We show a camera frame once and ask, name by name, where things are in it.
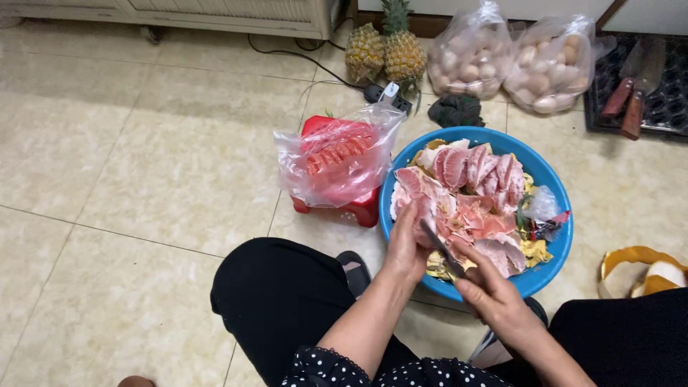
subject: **plastic bag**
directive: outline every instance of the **plastic bag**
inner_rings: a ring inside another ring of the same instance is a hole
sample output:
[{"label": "plastic bag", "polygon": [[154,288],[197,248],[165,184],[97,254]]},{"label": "plastic bag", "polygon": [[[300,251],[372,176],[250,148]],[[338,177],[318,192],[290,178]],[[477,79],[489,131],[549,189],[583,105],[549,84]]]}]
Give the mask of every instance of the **plastic bag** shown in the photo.
[{"label": "plastic bag", "polygon": [[378,102],[299,136],[275,132],[279,187],[309,207],[342,207],[379,187],[406,114]]},{"label": "plastic bag", "polygon": [[590,87],[596,59],[616,45],[612,36],[595,44],[594,29],[594,20],[582,14],[533,24],[516,44],[504,89],[528,111],[548,114],[572,107]]},{"label": "plastic bag", "polygon": [[494,1],[477,11],[456,14],[428,50],[428,73],[439,95],[468,93],[489,98],[513,65],[513,44]]},{"label": "plastic bag", "polygon": [[541,185],[535,189],[528,206],[522,212],[527,218],[545,221],[559,215],[561,208],[552,190],[546,185]]}]

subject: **red plastic stool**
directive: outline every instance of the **red plastic stool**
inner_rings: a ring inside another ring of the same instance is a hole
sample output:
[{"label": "red plastic stool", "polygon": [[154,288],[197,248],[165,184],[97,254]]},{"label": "red plastic stool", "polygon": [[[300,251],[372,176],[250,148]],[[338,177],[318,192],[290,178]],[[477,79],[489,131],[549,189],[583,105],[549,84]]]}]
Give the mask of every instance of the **red plastic stool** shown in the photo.
[{"label": "red plastic stool", "polygon": [[[327,125],[334,118],[323,117],[323,116],[313,116],[307,119],[303,123],[303,130],[301,131],[301,136],[312,133],[323,126]],[[380,187],[377,187],[370,191],[369,193],[361,196],[360,198],[348,203],[338,209],[345,212],[353,213],[356,216],[356,221],[360,226],[363,227],[375,227],[378,224],[378,219],[380,217],[378,213],[378,197],[380,196]],[[300,213],[309,213],[312,207],[305,205],[303,200],[291,196],[294,202],[294,210]]]}]

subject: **hand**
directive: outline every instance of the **hand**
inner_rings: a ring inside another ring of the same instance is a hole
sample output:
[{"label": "hand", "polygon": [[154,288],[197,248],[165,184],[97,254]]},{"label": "hand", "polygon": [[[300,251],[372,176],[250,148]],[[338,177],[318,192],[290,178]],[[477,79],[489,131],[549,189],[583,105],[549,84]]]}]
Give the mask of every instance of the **hand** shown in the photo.
[{"label": "hand", "polygon": [[454,287],[473,315],[487,323],[503,344],[524,351],[538,334],[547,334],[540,319],[521,299],[516,286],[499,274],[489,258],[462,244],[455,244],[455,247],[476,263],[477,268],[466,271],[472,281],[457,278]]},{"label": "hand", "polygon": [[389,233],[387,257],[382,270],[402,276],[417,284],[425,274],[430,250],[418,246],[413,232],[418,215],[418,201],[412,200],[397,217]]}]

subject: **pineapple crown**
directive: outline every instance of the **pineapple crown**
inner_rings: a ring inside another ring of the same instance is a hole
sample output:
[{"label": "pineapple crown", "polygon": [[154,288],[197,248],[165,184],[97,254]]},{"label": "pineapple crown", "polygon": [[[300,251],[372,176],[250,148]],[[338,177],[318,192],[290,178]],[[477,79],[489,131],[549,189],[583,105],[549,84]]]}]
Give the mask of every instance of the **pineapple crown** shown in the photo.
[{"label": "pineapple crown", "polygon": [[381,0],[385,19],[383,31],[389,36],[395,32],[409,30],[409,0]]}]

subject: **bag of eggs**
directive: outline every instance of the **bag of eggs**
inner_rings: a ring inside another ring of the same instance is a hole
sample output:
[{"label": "bag of eggs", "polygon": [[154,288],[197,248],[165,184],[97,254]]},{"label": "bag of eggs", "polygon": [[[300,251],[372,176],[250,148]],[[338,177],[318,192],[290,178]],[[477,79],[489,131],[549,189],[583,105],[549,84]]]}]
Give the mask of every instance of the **bag of eggs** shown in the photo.
[{"label": "bag of eggs", "polygon": [[494,96],[513,65],[513,44],[494,1],[477,11],[456,14],[428,50],[428,73],[435,93]]},{"label": "bag of eggs", "polygon": [[541,114],[572,107],[594,76],[594,27],[591,18],[576,14],[546,17],[528,28],[504,81],[516,104]]}]

